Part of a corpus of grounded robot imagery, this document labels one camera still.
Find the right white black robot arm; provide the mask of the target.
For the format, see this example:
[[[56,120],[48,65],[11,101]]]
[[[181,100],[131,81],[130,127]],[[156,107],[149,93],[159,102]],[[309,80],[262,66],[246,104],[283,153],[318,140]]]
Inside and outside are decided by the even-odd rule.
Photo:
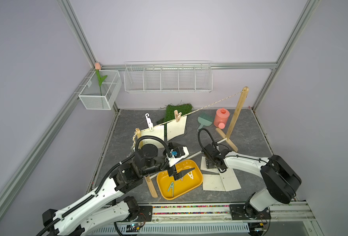
[[[198,143],[210,166],[220,174],[240,170],[264,181],[265,187],[253,193],[243,206],[243,214],[248,219],[256,219],[276,203],[289,204],[296,197],[302,180],[281,156],[254,157],[230,149],[219,150],[206,128],[198,130]]]

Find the teal clothespin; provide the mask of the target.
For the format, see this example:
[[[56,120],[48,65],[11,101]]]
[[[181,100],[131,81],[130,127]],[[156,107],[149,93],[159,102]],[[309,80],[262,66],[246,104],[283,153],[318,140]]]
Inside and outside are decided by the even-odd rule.
[[[174,182],[170,183],[167,192],[170,192],[171,196],[174,197]]]

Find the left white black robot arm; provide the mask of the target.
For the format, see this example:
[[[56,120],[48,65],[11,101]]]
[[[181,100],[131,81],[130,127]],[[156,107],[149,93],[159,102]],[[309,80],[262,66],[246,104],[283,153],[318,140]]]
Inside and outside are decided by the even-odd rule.
[[[148,175],[167,171],[175,180],[182,179],[192,169],[179,171],[176,164],[188,156],[185,145],[151,135],[138,138],[133,152],[111,167],[94,190],[63,209],[44,212],[38,235],[85,236],[109,223],[136,220],[140,209],[134,197],[104,206],[140,186]]]

